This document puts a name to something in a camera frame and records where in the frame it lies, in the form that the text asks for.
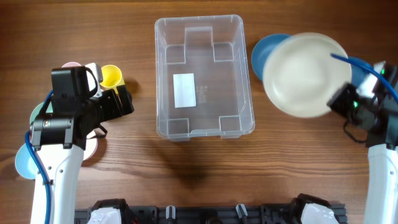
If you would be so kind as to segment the dark blue bowl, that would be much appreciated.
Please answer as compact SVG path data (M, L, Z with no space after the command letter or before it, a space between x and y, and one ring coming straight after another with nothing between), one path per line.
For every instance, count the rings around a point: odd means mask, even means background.
M272 34L262 38L253 48L251 54L251 65L254 73L260 81L263 78L263 71L266 60L272 51L285 39L288 34Z

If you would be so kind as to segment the cream white bowl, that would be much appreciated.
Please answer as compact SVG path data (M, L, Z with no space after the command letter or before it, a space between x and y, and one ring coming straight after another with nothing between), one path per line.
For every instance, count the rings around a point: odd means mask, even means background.
M283 40L268 56L262 75L266 95L282 112L316 118L331 111L332 96L351 82L351 65L331 56L347 57L331 37L314 32Z

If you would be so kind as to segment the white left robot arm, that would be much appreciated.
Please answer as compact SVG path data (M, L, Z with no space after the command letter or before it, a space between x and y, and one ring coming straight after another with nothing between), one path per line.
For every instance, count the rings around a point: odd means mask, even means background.
M31 223L73 223L76 190L89 133L134 111L124 85L86 100L73 114L41 110L25 135L38 168Z

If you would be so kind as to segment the dark blue plate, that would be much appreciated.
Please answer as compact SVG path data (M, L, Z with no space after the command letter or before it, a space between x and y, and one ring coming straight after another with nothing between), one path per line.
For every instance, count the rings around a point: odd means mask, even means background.
M360 63L361 65L368 67L368 68L373 68L373 66L367 62L365 62L364 60L361 60L360 58L356 58L356 57L348 57L351 60L354 60L355 62ZM351 66L351 71L352 71L352 77L351 77L351 83L356 87L360 87L360 85L362 84L363 81L368 81L368 75L369 73L365 70L363 70L362 68L359 68L357 66L352 65ZM370 74L370 83L372 83L373 85L376 84L377 82L377 78Z

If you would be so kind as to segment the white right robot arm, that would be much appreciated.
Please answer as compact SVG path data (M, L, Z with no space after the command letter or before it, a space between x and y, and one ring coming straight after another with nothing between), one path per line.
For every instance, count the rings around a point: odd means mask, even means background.
M368 148L369 184L365 223L397 223L397 105L380 91L372 98L361 96L354 85L344 84L329 100L332 111L365 130L365 140L346 134Z

